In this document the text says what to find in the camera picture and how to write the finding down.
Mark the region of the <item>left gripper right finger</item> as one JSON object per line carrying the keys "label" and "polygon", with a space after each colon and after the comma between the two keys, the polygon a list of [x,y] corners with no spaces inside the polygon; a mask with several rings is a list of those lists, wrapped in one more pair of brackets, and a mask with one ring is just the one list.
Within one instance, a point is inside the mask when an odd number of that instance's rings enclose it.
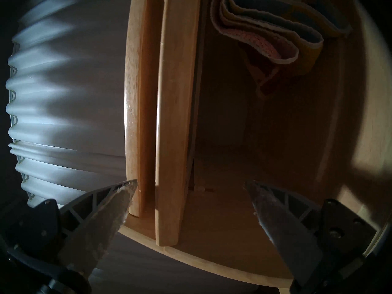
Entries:
{"label": "left gripper right finger", "polygon": [[365,261],[375,228],[336,199],[246,181],[260,226],[293,275],[291,288],[337,288]]}

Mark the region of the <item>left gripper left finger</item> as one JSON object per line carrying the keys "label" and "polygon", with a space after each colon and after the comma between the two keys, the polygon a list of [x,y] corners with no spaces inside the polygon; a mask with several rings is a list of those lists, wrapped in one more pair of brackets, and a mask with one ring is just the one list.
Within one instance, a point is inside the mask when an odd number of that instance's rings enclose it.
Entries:
{"label": "left gripper left finger", "polygon": [[59,208],[46,199],[5,229],[7,254],[52,277],[71,270],[88,279],[125,222],[137,179],[86,192]]}

